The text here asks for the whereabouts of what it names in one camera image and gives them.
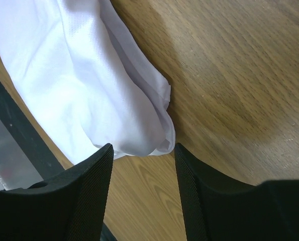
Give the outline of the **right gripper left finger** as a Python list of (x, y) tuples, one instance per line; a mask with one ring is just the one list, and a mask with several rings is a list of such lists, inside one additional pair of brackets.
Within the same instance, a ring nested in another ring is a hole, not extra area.
[(106, 144), (52, 178), (0, 191), (0, 240), (100, 240), (113, 160)]

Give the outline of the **white t shirt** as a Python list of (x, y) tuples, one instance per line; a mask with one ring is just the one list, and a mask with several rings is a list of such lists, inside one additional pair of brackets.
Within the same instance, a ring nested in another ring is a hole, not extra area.
[(110, 1), (0, 1), (0, 57), (25, 105), (78, 164), (175, 146), (171, 87)]

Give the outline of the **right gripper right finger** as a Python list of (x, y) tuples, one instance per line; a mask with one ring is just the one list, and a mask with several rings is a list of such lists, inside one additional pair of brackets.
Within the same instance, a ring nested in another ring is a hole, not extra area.
[(187, 240), (299, 240), (299, 180), (253, 186), (176, 144), (175, 167)]

